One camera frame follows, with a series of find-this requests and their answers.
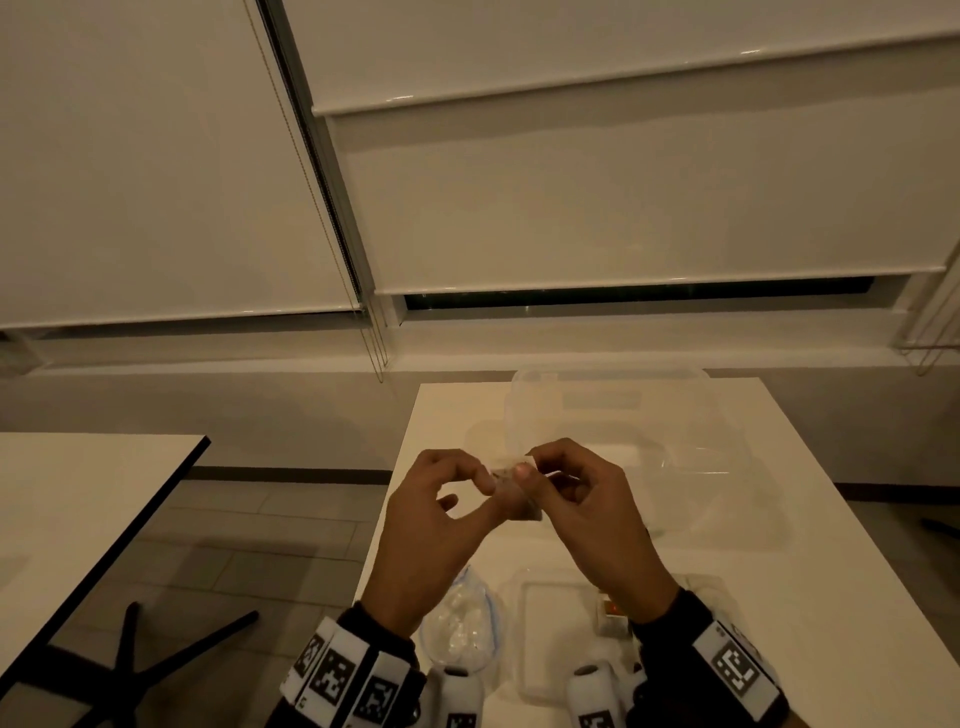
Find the transparent storage box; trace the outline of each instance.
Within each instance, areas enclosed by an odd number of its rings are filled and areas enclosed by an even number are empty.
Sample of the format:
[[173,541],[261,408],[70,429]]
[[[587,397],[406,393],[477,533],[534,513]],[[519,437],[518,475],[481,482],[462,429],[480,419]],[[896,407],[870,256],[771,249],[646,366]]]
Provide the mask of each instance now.
[[521,369],[504,420],[509,452],[569,437],[623,468],[654,536],[688,529],[751,465],[698,369]]

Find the hand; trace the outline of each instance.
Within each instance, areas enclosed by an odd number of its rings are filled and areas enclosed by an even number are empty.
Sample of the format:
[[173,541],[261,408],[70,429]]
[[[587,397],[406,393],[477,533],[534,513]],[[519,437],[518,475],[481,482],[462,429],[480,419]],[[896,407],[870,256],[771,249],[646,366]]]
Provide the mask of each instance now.
[[584,576],[635,622],[663,615],[680,587],[654,550],[623,470],[568,438],[530,454],[540,472],[521,463],[514,480],[550,518]]
[[473,455],[459,449],[424,450],[387,502],[387,514],[370,580],[360,598],[364,609],[400,637],[410,637],[467,565],[488,533],[513,514],[504,497],[489,497],[459,519],[446,511],[454,494],[437,500],[453,480],[472,480],[485,496],[495,485]]

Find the baseboard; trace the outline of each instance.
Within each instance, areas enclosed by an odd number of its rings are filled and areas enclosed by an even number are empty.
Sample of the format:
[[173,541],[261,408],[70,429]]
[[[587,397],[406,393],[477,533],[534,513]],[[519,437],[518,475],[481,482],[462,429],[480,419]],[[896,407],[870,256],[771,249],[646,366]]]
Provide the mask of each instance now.
[[331,468],[245,468],[224,465],[195,465],[186,480],[246,480],[267,483],[347,483],[389,485],[393,471],[365,471]]
[[[184,480],[244,480],[267,483],[347,483],[389,485],[393,471],[333,468],[247,468],[195,465]],[[960,487],[946,485],[894,485],[886,483],[835,483],[845,500],[884,503],[960,504]]]
[[960,504],[960,487],[949,485],[892,485],[883,483],[835,483],[845,500],[926,505]]

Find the floor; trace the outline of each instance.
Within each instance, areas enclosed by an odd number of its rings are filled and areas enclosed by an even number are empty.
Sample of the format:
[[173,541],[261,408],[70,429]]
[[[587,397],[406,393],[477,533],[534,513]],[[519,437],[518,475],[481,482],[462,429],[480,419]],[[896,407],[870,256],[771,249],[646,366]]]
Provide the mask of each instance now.
[[[251,609],[260,622],[154,689],[153,726],[262,726],[277,687],[323,615],[348,606],[386,493],[382,486],[187,480],[178,486],[54,642],[112,663],[124,610],[143,604],[145,667]],[[960,661],[960,542],[921,516],[960,525],[960,506],[852,503],[941,639]],[[60,728],[83,706],[17,685],[0,725]]]

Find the white table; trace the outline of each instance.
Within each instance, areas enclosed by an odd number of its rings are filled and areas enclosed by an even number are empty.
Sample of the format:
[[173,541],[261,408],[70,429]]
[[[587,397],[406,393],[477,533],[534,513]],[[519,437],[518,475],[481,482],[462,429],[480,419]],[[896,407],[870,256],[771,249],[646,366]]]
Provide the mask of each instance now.
[[[715,379],[710,386],[769,471],[780,515],[756,525],[752,546],[749,538],[746,547],[704,548],[677,539],[671,545],[667,537],[658,542],[666,566],[724,580],[748,634],[813,728],[960,725],[960,667],[763,383]],[[509,389],[507,383],[422,385],[388,493],[422,449],[463,448],[481,460],[502,454]],[[453,516],[482,499],[471,483],[450,484],[447,492],[460,496]],[[358,598],[382,525],[381,512]],[[471,563],[494,590],[518,570],[575,568],[556,535],[529,522],[504,523]],[[418,654],[427,664],[419,646]],[[501,672],[509,673],[505,667]],[[488,728],[568,724],[559,710],[521,703],[509,680],[488,692]]]
[[0,697],[206,450],[202,435],[0,433]]

